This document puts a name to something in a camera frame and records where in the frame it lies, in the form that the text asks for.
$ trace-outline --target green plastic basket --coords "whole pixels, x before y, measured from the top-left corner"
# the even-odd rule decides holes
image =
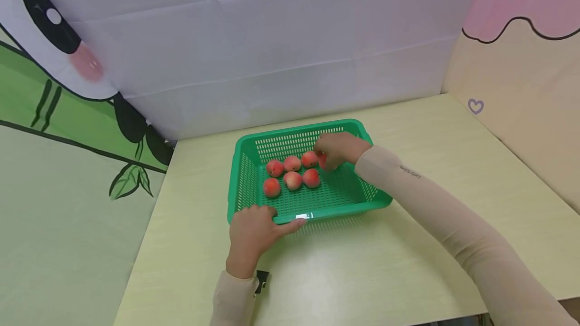
[[[301,157],[312,150],[321,133],[342,131],[372,143],[363,124],[353,119],[260,132],[240,138],[230,174],[228,222],[232,222],[235,212],[253,204],[275,207],[278,216],[274,222],[277,224],[289,223],[296,218],[321,219],[356,214],[389,205],[393,198],[359,178],[351,164],[341,165],[330,173],[317,166],[321,183],[315,189],[302,185],[290,192],[281,177],[280,195],[273,199],[264,196],[262,184],[270,177],[266,172],[268,161],[277,158],[283,162],[290,155]]]

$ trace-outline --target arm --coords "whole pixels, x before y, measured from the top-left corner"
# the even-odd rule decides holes
[[[276,209],[257,205],[234,214],[230,225],[230,254],[213,295],[210,326],[249,325],[258,285],[257,262],[278,239],[298,231],[306,223],[305,219],[297,219],[277,225],[272,222],[275,215]]]
[[[316,148],[327,152],[329,169],[354,163],[360,177],[389,193],[439,241],[476,284],[496,325],[577,326],[495,228],[397,155],[344,133],[321,136]]]

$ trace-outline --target light yellow table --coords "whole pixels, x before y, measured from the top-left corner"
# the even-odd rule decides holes
[[[229,249],[234,143],[252,132],[355,117],[487,219],[558,299],[580,296],[580,216],[453,98],[441,95],[178,143],[116,326],[207,325]],[[410,325],[485,312],[453,258],[398,205],[307,224],[260,262],[256,325]]]

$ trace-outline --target white backdrop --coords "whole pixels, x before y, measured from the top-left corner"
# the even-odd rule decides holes
[[[472,0],[52,1],[179,139],[438,94]]]

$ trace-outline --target wall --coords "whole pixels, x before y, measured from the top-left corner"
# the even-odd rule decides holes
[[[0,84],[0,323],[112,325],[172,149],[1,29]]]
[[[443,91],[580,213],[577,0],[475,0]]]
[[[440,93],[472,0],[51,0],[169,139]]]

